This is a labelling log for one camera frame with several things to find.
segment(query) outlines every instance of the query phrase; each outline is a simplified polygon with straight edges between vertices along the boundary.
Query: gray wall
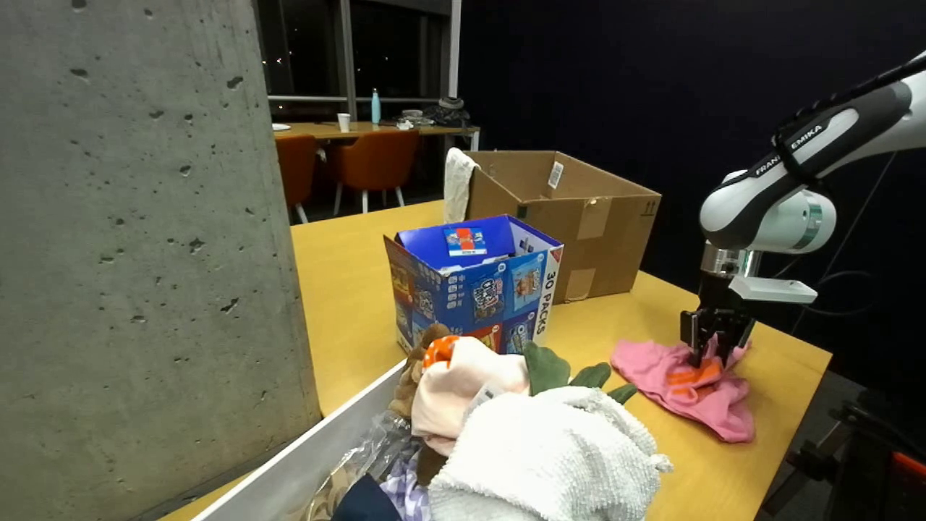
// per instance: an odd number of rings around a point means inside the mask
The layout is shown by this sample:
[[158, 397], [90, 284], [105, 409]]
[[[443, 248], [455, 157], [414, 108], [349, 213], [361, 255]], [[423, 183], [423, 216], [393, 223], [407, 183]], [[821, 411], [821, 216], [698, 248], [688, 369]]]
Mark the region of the gray wall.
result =
[[317, 420], [249, 0], [0, 2], [0, 517], [137, 517]]

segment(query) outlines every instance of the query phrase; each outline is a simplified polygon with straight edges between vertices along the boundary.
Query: white towel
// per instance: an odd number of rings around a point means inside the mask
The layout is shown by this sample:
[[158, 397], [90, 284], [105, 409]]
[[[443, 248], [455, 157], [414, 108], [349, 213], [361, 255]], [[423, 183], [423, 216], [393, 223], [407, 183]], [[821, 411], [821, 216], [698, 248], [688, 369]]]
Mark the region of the white towel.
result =
[[472, 409], [429, 501], [435, 521], [639, 521], [668, 469], [600, 387], [500, 393]]
[[446, 223], [465, 220], [472, 168], [477, 168], [477, 161], [465, 157], [461, 147], [446, 149], [446, 161], [443, 161], [443, 207], [446, 207], [443, 220]]

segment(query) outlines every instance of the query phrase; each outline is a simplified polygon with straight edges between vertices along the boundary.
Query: wooden table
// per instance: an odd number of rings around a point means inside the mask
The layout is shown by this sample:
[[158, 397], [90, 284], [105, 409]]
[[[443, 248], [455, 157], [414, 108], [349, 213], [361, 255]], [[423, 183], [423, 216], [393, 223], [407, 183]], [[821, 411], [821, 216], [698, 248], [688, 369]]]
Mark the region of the wooden table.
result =
[[[401, 359], [383, 233], [430, 225], [439, 216], [439, 203], [423, 203], [293, 225], [322, 411], [336, 411]], [[574, 367], [605, 361], [626, 338], [678, 345], [678, 313], [694, 304], [691, 293], [639, 273], [634, 293], [556, 304], [540, 345], [569, 359]], [[754, 326], [752, 342], [750, 355], [737, 365], [752, 387], [752, 442], [727, 446], [643, 393], [629, 403], [629, 411], [675, 461], [675, 472], [662, 477], [650, 503], [650, 521], [752, 521], [757, 516], [831, 354], [763, 325]], [[199, 513], [215, 497], [221, 492], [177, 517]]]
[[[377, 132], [377, 129], [393, 129], [397, 123], [371, 123], [371, 121], [349, 121], [349, 129], [341, 132], [336, 121], [289, 121], [276, 123], [276, 136], [299, 136], [299, 132], [310, 132], [322, 141], [344, 141], [344, 138], [359, 138], [364, 132]], [[419, 136], [464, 136], [469, 138], [469, 149], [480, 147], [480, 128], [417, 128]]]

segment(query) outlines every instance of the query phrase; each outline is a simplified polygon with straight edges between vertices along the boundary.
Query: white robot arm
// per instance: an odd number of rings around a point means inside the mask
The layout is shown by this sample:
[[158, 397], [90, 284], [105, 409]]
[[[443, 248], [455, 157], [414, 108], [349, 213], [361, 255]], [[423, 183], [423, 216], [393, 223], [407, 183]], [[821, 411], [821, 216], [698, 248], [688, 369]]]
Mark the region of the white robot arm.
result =
[[815, 290], [802, 281], [757, 278], [762, 251], [825, 245], [837, 207], [812, 187], [848, 161], [914, 147], [926, 147], [926, 51], [789, 115], [773, 154], [727, 174], [699, 206], [699, 307], [682, 313], [682, 342], [699, 354], [718, 338], [727, 355], [752, 329], [743, 301], [811, 304]]

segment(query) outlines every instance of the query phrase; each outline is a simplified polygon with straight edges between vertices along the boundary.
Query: chair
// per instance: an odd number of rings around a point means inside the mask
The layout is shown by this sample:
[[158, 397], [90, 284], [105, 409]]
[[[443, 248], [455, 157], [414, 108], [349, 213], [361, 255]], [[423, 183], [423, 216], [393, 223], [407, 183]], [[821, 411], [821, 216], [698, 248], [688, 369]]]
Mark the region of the chair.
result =
[[286, 207], [294, 212], [299, 223], [310, 223], [304, 203], [312, 193], [317, 138], [294, 132], [294, 136], [276, 136], [276, 141], [277, 141]]
[[406, 206], [401, 184], [414, 168], [417, 138], [417, 129], [377, 129], [349, 145], [333, 147], [329, 168], [338, 183], [336, 213], [341, 213], [344, 184], [361, 190], [364, 213], [371, 212], [371, 190], [397, 190], [400, 206]]

